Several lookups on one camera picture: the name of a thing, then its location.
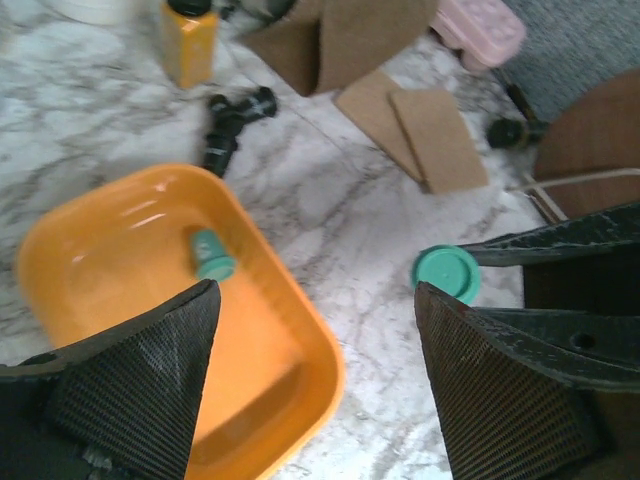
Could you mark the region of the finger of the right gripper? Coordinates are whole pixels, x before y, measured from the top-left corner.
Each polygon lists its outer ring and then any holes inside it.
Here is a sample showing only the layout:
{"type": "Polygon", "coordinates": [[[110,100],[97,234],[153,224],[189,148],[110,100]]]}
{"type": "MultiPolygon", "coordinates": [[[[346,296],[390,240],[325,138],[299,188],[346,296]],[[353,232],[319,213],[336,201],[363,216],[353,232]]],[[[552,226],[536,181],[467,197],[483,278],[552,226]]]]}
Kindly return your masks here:
{"type": "Polygon", "coordinates": [[[639,318],[478,308],[474,326],[510,358],[577,389],[639,388],[639,318]]]}
{"type": "Polygon", "coordinates": [[[462,247],[480,265],[535,265],[606,255],[639,246],[639,204],[499,236],[462,247]]]}

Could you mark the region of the brown cloth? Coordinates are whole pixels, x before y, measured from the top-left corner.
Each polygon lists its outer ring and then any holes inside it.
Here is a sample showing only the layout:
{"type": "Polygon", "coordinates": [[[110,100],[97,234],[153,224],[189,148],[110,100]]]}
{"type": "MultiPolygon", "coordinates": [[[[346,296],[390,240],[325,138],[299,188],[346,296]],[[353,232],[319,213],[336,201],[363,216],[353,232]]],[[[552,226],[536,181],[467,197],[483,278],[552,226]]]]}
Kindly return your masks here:
{"type": "Polygon", "coordinates": [[[303,97],[343,88],[426,33],[438,3],[297,1],[243,43],[303,97]]]}

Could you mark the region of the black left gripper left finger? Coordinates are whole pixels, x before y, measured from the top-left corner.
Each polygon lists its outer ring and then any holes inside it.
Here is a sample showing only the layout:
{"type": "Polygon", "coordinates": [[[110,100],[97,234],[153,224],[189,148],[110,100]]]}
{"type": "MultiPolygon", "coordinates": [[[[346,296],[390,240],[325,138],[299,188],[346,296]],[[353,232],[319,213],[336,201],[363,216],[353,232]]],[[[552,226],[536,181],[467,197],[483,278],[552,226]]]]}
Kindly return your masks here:
{"type": "Polygon", "coordinates": [[[205,280],[154,309],[1,369],[5,479],[185,476],[221,307],[205,280]]]}

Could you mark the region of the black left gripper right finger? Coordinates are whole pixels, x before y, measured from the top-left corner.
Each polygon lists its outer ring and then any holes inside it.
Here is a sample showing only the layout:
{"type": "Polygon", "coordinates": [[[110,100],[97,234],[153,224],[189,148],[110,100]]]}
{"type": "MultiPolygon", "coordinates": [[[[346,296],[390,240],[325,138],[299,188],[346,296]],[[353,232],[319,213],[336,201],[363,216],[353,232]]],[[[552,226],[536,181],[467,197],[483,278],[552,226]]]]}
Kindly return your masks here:
{"type": "Polygon", "coordinates": [[[510,358],[474,311],[437,287],[415,291],[416,323],[456,479],[635,479],[639,388],[577,389],[510,358]]]}

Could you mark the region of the orange storage basket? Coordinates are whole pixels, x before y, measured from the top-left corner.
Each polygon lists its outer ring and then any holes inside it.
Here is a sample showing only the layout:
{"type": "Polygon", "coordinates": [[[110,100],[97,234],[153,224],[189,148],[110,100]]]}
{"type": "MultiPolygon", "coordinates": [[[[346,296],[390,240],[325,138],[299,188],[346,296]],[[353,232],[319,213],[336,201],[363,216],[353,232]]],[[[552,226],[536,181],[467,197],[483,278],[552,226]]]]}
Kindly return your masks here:
{"type": "Polygon", "coordinates": [[[5,479],[262,479],[337,410],[336,338],[201,168],[52,210],[16,268],[53,348],[1,370],[5,479]]]}

